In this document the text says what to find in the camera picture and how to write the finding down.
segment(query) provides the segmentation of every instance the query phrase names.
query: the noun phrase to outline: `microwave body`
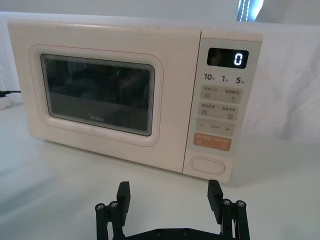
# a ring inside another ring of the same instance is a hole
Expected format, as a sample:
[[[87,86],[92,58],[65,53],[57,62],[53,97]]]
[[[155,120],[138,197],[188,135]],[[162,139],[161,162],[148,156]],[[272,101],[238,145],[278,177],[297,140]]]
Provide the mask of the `microwave body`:
[[[228,182],[259,34],[9,22],[35,137]]]

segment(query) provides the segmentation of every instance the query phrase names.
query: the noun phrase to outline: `microwave window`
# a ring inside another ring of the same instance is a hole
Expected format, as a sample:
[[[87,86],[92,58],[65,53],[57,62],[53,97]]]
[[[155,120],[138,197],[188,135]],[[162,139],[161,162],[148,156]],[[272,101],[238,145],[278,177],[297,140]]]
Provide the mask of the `microwave window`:
[[[52,117],[151,135],[151,65],[52,54],[42,54],[41,64]]]

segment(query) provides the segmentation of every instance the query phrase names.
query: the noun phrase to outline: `orange button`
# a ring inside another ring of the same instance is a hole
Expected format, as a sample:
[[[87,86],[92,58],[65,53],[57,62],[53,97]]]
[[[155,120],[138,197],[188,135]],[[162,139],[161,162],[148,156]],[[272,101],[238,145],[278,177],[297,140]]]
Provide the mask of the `orange button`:
[[[212,136],[196,132],[193,138],[193,144],[201,147],[229,151],[232,140],[230,138]]]

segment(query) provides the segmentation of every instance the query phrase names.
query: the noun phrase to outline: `white countertop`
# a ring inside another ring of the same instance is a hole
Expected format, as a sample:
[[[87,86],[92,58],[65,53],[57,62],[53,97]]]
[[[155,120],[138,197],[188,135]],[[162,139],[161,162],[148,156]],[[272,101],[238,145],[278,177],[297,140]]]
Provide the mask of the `white countertop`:
[[[116,200],[122,181],[131,189],[126,236],[220,231],[206,180],[34,138],[22,105],[0,110],[0,130],[1,240],[94,240],[94,207]],[[319,184],[319,146],[242,136],[221,187],[224,197],[247,203],[252,240],[315,240]]]

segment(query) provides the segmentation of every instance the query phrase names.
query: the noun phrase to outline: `door release button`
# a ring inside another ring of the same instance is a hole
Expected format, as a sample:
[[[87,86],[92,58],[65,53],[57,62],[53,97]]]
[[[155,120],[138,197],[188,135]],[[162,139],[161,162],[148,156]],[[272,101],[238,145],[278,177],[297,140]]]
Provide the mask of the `door release button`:
[[[215,175],[220,175],[225,171],[225,166],[222,162],[202,157],[193,158],[191,166],[198,171]]]

